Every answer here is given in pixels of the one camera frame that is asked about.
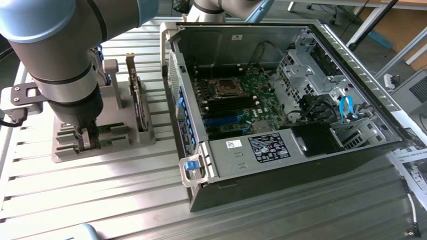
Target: blue ram slot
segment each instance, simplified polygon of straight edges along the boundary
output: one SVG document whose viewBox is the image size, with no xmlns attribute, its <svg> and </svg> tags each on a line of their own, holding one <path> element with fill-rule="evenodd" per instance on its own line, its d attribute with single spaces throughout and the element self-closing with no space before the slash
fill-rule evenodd
<svg viewBox="0 0 427 240">
<path fill-rule="evenodd" d="M 209 125 L 220 125 L 220 124 L 231 124 L 240 122 L 240 116 L 229 116 L 224 118 L 208 119 L 204 121 L 204 126 Z"/>
</svg>

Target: black cable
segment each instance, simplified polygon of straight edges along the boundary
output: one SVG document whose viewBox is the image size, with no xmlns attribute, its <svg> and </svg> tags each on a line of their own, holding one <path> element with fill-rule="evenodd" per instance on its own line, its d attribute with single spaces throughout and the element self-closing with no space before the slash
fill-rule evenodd
<svg viewBox="0 0 427 240">
<path fill-rule="evenodd" d="M 11 53 L 13 53 L 15 50 L 12 47 L 9 47 L 7 50 L 4 50 L 1 53 L 0 53 L 0 61 L 7 57 L 9 56 Z"/>
<path fill-rule="evenodd" d="M 17 127 L 23 126 L 23 123 L 21 122 L 11 123 L 11 122 L 0 120 L 0 125 L 9 127 L 9 128 L 17 128 Z"/>
<path fill-rule="evenodd" d="M 277 52 L 280 53 L 281 57 L 284 58 L 285 57 L 285 54 L 283 53 L 283 51 L 280 50 L 280 48 L 276 46 L 276 44 L 273 44 L 271 41 L 264 41 L 265 44 L 269 44 L 276 50 Z"/>
<path fill-rule="evenodd" d="M 332 107 L 332 105 L 328 104 L 325 101 L 320 101 L 319 103 L 320 103 L 320 104 L 324 104 L 324 105 L 327 106 L 327 108 L 332 111 L 332 114 L 333 114 L 333 116 L 335 116 L 335 122 L 337 122 L 337 121 L 339 121 L 339 115 L 337 115 L 336 110 L 335 110 L 335 108 Z"/>
<path fill-rule="evenodd" d="M 323 4 L 319 4 L 319 7 L 321 8 L 321 10 L 327 13 L 327 14 L 331 14 L 333 15 L 333 13 L 329 13 L 323 7 L 321 7 Z"/>
<path fill-rule="evenodd" d="M 255 63 L 256 63 L 256 64 L 260 63 L 260 60 L 261 60 L 261 57 L 263 57 L 264 51 L 265 51 L 265 44 L 269 44 L 269 45 L 277 50 L 277 52 L 280 53 L 280 55 L 281 55 L 283 58 L 285 57 L 284 52 L 280 50 L 280 48 L 279 48 L 271 41 L 268 41 L 268 40 L 260 41 L 260 42 L 256 44 L 256 47 L 255 47 L 255 50 L 253 50 L 253 52 L 252 52 L 251 58 L 249 58 L 249 60 L 248 60 L 248 63 L 247 63 L 247 65 L 245 65 L 245 68 L 248 68 L 248 67 L 251 66 L 252 61 L 255 60 L 253 58 L 255 58 L 256 52 L 257 52 L 257 50 L 259 50 L 259 47 L 261 47 L 261 50 L 260 50 L 260 55 L 259 55 L 257 60 L 255 61 Z"/>
<path fill-rule="evenodd" d="M 361 106 L 361 104 L 356 104 L 356 105 L 352 106 L 352 112 L 353 113 L 356 113 L 360 110 L 360 108 L 357 110 L 357 107 L 360 107 L 360 106 Z"/>
<path fill-rule="evenodd" d="M 424 114 L 419 114 L 419 123 L 420 123 L 420 126 L 422 126 L 423 130 L 427 132 L 427 128 L 426 128 L 424 123 L 423 123 L 423 116 L 424 116 Z"/>
<path fill-rule="evenodd" d="M 248 63 L 247 63 L 247 65 L 245 65 L 245 69 L 248 69 L 249 66 L 251 66 L 251 64 L 252 64 L 253 57 L 255 57 L 255 54 L 256 54 L 260 46 L 264 47 L 264 43 L 263 43 L 261 41 L 256 44 L 256 47 L 255 47 L 255 50 L 253 50 L 253 52 L 252 52 L 251 58 L 249 58 Z"/>
<path fill-rule="evenodd" d="M 312 110 L 319 104 L 325 105 L 325 106 L 332 110 L 332 114 L 333 114 L 333 116 L 335 116 L 335 118 L 336 118 L 335 121 L 337 122 L 337 121 L 339 121 L 339 115 L 337 115 L 337 113 L 336 113 L 332 105 L 328 104 L 325 101 L 317 101 L 317 102 L 315 102 L 315 103 L 311 105 L 311 107 L 303 112 L 303 114 L 301 114 L 301 116 L 300 116 L 300 118 L 299 118 L 297 120 L 303 120 L 303 119 L 307 117 L 307 115 L 308 115 L 308 113 L 311 112 L 311 110 Z"/>
<path fill-rule="evenodd" d="M 327 5 L 327 4 L 320 4 L 320 5 L 325 6 L 325 7 L 329 8 L 329 9 L 333 9 L 333 8 L 335 8 L 333 5 L 332 5 L 332 6 L 329 6 L 329 5 Z"/>
<path fill-rule="evenodd" d="M 353 18 L 351 19 L 351 21 L 349 21 L 348 25 L 345 26 L 344 31 L 341 32 L 339 38 L 341 38 L 341 37 L 344 36 L 344 33 L 345 33 L 348 27 L 351 26 L 351 24 L 353 23 L 353 21 L 356 20 L 356 18 L 360 16 L 360 13 L 361 13 L 363 9 L 365 8 L 368 2 L 369 2 L 369 0 L 365 0 L 360 11 L 357 12 L 357 14 L 356 14 L 356 15 L 353 16 Z"/>
<path fill-rule="evenodd" d="M 300 110 L 292 110 L 292 111 L 289 111 L 289 112 L 285 114 L 285 116 L 284 116 L 284 122 L 288 122 L 288 115 L 289 115 L 289 114 L 293 114 L 293 113 L 301 114 L 303 111 L 300 111 Z"/>
<path fill-rule="evenodd" d="M 23 126 L 23 122 L 27 120 L 27 117 L 28 117 L 28 109 L 17 108 L 12 111 L 12 114 L 11 114 L 11 119 L 13 123 L 0 120 L 0 125 L 9 128 L 17 128 Z"/>
</svg>

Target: blue latch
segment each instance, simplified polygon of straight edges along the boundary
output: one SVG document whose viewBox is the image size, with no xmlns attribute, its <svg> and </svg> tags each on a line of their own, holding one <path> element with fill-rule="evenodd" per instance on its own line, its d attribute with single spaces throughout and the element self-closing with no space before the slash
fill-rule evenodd
<svg viewBox="0 0 427 240">
<path fill-rule="evenodd" d="M 353 112 L 353 99 L 351 96 L 343 96 L 339 101 L 339 114 L 340 114 L 340 122 L 345 123 L 345 113 L 344 113 L 344 105 L 345 105 L 345 99 L 348 100 L 348 114 L 352 114 L 353 118 L 357 119 L 357 115 Z"/>
<path fill-rule="evenodd" d="M 187 161 L 184 163 L 185 171 L 197 170 L 200 168 L 199 161 Z"/>
<path fill-rule="evenodd" d="M 183 102 L 184 102 L 184 97 L 180 97 L 177 100 L 177 106 L 183 106 Z"/>
</svg>

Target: white sticker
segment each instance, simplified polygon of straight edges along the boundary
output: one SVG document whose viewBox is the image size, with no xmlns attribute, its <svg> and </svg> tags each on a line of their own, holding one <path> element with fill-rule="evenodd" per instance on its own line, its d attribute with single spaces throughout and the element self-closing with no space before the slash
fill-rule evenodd
<svg viewBox="0 0 427 240">
<path fill-rule="evenodd" d="M 253 117 L 259 117 L 259 115 L 256 114 L 256 111 L 255 111 L 255 109 L 252 109 L 252 113 L 253 113 Z"/>
<path fill-rule="evenodd" d="M 232 35 L 231 36 L 231 40 L 235 41 L 235 40 L 241 40 L 243 39 L 243 35 Z"/>
<path fill-rule="evenodd" d="M 240 140 L 227 141 L 225 144 L 227 144 L 227 148 L 228 148 L 228 149 L 241 147 L 241 142 L 240 142 Z"/>
</svg>

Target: floor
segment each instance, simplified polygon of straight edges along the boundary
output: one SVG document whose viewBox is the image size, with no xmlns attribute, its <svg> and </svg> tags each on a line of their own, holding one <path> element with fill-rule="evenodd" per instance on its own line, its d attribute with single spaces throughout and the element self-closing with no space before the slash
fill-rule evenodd
<svg viewBox="0 0 427 240">
<path fill-rule="evenodd" d="M 324 20 L 325 22 L 328 22 L 332 17 L 332 9 L 329 9 L 327 6 L 321 6 L 321 9 L 319 5 L 312 5 L 312 9 L 308 10 L 305 9 L 305 4 L 299 3 L 296 4 L 295 12 L 288 12 L 288 4 L 288 2 L 276 1 L 265 17 L 276 19 L 319 19 Z M 171 11 L 171 6 L 172 0 L 160 0 L 157 16 L 171 16 L 171 14 L 175 17 L 180 16 L 181 14 L 179 12 Z M 349 22 L 349 18 L 347 16 L 348 15 L 341 10 L 337 11 L 336 23 L 331 26 L 337 35 L 341 35 L 343 30 Z M 349 26 L 341 37 L 344 42 L 351 38 L 352 34 L 357 30 L 357 27 L 359 26 L 356 24 Z M 4 50 L 7 47 L 7 43 L 3 39 L 0 39 L 0 49 Z M 396 55 L 394 50 L 384 48 L 369 38 L 363 40 L 359 48 L 355 50 L 355 53 L 372 73 L 376 73 Z M 0 89 L 13 84 L 17 67 L 19 58 L 16 54 L 12 53 L 0 61 Z M 403 61 L 400 61 L 390 71 L 392 75 L 400 75 L 402 80 L 407 79 L 414 72 L 414 69 L 407 66 Z"/>
</svg>

